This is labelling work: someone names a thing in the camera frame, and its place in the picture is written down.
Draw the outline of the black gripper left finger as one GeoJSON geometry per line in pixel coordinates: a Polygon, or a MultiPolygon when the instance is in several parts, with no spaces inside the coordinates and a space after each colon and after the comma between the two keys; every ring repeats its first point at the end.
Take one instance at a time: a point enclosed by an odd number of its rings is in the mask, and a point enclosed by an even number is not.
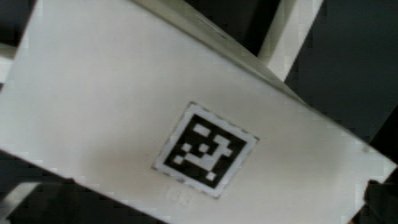
{"type": "Polygon", "coordinates": [[[24,182],[0,200],[0,224],[82,224],[79,185],[24,182]]]}

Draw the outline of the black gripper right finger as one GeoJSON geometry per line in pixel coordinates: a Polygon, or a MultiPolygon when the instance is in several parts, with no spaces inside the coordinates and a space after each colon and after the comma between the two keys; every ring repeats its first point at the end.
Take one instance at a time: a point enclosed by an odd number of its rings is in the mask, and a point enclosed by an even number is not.
{"type": "Polygon", "coordinates": [[[398,224],[398,184],[368,182],[356,224],[398,224]]]}

